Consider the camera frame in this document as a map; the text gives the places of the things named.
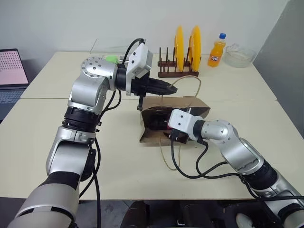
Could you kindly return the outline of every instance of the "yellow plate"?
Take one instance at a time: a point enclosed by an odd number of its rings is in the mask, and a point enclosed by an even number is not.
[[[184,38],[182,34],[182,26],[179,25],[174,38],[175,58],[177,58],[177,67],[180,71],[184,67]]]
[[[200,40],[200,30],[196,25],[191,32],[189,38],[189,62],[193,58],[191,69],[192,71],[198,71],[200,66],[200,55],[201,55],[201,40]]]

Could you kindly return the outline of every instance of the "laptop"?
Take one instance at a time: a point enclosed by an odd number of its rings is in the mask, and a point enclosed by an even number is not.
[[[18,50],[0,50],[0,120],[5,118],[28,85]]]

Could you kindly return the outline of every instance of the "white table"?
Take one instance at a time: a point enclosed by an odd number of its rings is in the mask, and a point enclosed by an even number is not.
[[[93,56],[87,52],[57,52],[29,85],[21,98],[69,98],[72,84],[80,74],[84,59]],[[206,100],[276,100],[257,69],[251,64],[246,68],[234,68],[221,61],[218,67],[207,65],[207,55],[203,55],[199,70],[202,87],[198,98]],[[158,78],[159,55],[153,55],[150,77]],[[163,78],[172,83],[176,78]],[[198,86],[196,79],[183,79],[176,84],[178,92],[173,96],[194,95]],[[126,96],[123,99],[138,99]]]
[[[304,140],[276,101],[206,101],[207,119],[229,120],[241,137],[304,194]],[[46,178],[45,162],[67,99],[21,99],[0,125],[0,197],[26,198]],[[137,100],[123,100],[102,119],[97,134],[102,162],[98,178],[102,199],[248,199],[236,177],[190,180],[165,166],[159,147],[139,143],[141,127]],[[170,148],[164,147],[169,165]],[[195,174],[195,160],[203,147],[189,142],[181,148],[181,168]],[[200,164],[202,169],[221,162],[214,145]],[[232,171],[221,167],[214,174]],[[96,199],[94,186],[83,196]]]

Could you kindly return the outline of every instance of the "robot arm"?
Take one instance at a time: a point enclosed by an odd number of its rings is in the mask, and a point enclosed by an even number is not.
[[[169,127],[187,133],[199,143],[203,139],[214,142],[227,163],[249,184],[251,190],[261,199],[267,198],[265,204],[284,227],[304,227],[304,201],[279,200],[279,197],[300,196],[300,193],[247,140],[240,138],[229,122],[205,121],[200,116],[174,109]]]
[[[101,124],[108,90],[126,90],[140,96],[139,110],[146,93],[169,95],[177,91],[173,86],[169,88],[169,83],[149,78],[152,58],[144,43],[130,59],[127,69],[99,57],[90,57],[82,63],[65,118],[47,158],[48,177],[29,195],[9,228],[72,227],[79,183],[93,172],[96,151],[92,143],[96,127]]]

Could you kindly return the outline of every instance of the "laptop keyboard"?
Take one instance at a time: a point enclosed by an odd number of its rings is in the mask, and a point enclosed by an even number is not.
[[[0,104],[16,103],[23,91],[0,91]]]

